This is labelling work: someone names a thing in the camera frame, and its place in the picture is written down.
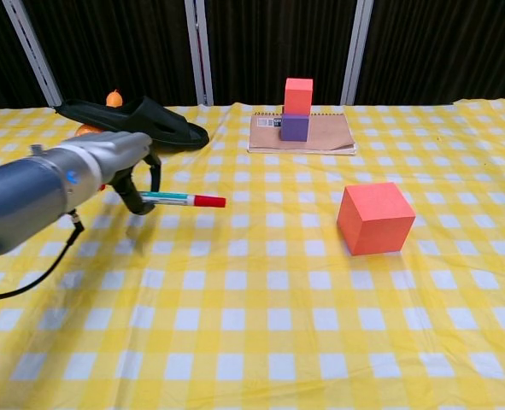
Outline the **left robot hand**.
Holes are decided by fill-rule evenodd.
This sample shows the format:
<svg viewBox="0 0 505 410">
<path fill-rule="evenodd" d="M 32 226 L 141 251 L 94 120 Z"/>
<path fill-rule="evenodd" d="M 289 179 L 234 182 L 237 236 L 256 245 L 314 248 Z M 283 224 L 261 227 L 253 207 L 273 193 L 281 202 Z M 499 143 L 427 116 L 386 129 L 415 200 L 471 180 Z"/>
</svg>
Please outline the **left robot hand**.
<svg viewBox="0 0 505 410">
<path fill-rule="evenodd" d="M 144 161 L 150 167 L 150 191 L 159 191 L 161 160 L 152 149 L 152 138 L 143 132 L 100 132 L 83 138 L 99 164 L 103 182 L 114 188 L 130 212 L 149 213 L 154 205 L 142 199 L 132 181 L 132 171 Z"/>
</svg>

